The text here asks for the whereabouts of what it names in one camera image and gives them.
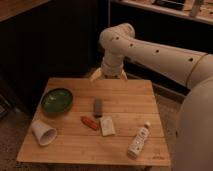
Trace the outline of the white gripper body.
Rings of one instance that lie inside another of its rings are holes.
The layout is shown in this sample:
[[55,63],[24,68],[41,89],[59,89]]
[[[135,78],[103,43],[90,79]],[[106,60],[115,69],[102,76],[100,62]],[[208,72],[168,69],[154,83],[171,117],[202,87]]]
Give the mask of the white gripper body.
[[120,59],[118,60],[103,59],[101,63],[101,71],[102,74],[107,77],[122,77],[123,61]]

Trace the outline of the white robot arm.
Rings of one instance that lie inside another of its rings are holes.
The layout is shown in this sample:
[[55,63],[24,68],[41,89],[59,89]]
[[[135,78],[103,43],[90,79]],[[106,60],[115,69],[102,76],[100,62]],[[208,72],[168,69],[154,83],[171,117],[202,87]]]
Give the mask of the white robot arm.
[[104,29],[99,42],[104,56],[93,80],[126,79],[128,57],[190,90],[180,108],[172,169],[213,171],[213,54],[138,40],[129,23]]

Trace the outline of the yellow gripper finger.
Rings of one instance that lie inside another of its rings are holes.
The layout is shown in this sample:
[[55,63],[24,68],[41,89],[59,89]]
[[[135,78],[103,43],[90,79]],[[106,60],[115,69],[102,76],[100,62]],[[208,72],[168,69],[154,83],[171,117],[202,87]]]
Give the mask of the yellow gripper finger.
[[126,75],[124,70],[122,70],[120,78],[123,79],[123,80],[128,80],[127,75]]
[[103,76],[102,70],[100,68],[97,68],[90,76],[90,81],[93,82],[97,79],[100,79]]

